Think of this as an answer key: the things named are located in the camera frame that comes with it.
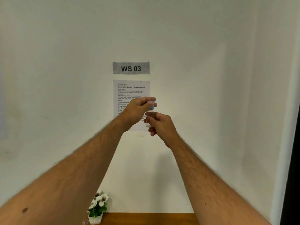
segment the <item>hand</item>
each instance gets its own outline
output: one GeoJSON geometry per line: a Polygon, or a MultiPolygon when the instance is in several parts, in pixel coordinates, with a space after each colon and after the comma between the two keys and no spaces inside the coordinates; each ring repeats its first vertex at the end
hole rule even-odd
{"type": "Polygon", "coordinates": [[[152,107],[155,97],[141,97],[132,99],[122,113],[118,116],[124,121],[125,131],[128,131],[134,124],[138,123],[144,116],[144,113],[152,107]]]}
{"type": "Polygon", "coordinates": [[[146,117],[144,122],[152,125],[148,130],[151,136],[157,134],[168,148],[171,148],[171,145],[178,140],[181,141],[170,116],[154,112],[152,117],[146,117]]]}

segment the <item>gray label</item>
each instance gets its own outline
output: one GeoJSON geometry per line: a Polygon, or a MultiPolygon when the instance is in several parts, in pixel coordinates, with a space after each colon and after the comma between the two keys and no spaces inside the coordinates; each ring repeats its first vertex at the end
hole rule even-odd
{"type": "Polygon", "coordinates": [[[113,62],[114,74],[150,74],[150,62],[113,62]]]}

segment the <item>small bottle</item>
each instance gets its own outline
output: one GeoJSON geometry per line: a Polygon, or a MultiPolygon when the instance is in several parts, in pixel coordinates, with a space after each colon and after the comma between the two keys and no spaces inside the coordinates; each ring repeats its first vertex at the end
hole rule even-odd
{"type": "MultiPolygon", "coordinates": [[[[150,108],[150,110],[148,110],[145,114],[146,114],[147,117],[152,117],[152,118],[154,118],[154,102],[153,102],[153,105],[152,105],[152,107],[150,108]]],[[[150,127],[152,127],[152,125],[150,125],[150,124],[147,123],[147,121],[146,121],[146,127],[147,127],[147,128],[150,128],[150,127]]]]}

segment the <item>forearm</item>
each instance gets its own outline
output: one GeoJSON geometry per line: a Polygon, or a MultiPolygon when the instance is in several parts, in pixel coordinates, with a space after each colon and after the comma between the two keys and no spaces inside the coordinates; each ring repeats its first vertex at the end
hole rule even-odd
{"type": "Polygon", "coordinates": [[[178,140],[171,146],[194,212],[201,225],[270,225],[248,202],[178,140]]]}
{"type": "Polygon", "coordinates": [[[84,218],[124,132],[116,118],[0,208],[12,224],[77,224],[84,218]]]}

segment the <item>white flower pot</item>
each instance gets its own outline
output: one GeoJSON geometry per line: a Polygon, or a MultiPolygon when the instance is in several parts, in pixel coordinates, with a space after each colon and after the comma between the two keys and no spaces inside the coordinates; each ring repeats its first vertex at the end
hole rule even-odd
{"type": "Polygon", "coordinates": [[[95,218],[89,217],[88,220],[89,220],[90,224],[92,224],[92,225],[93,224],[99,224],[99,223],[101,223],[102,216],[103,216],[103,212],[102,212],[101,216],[97,216],[95,218]]]}

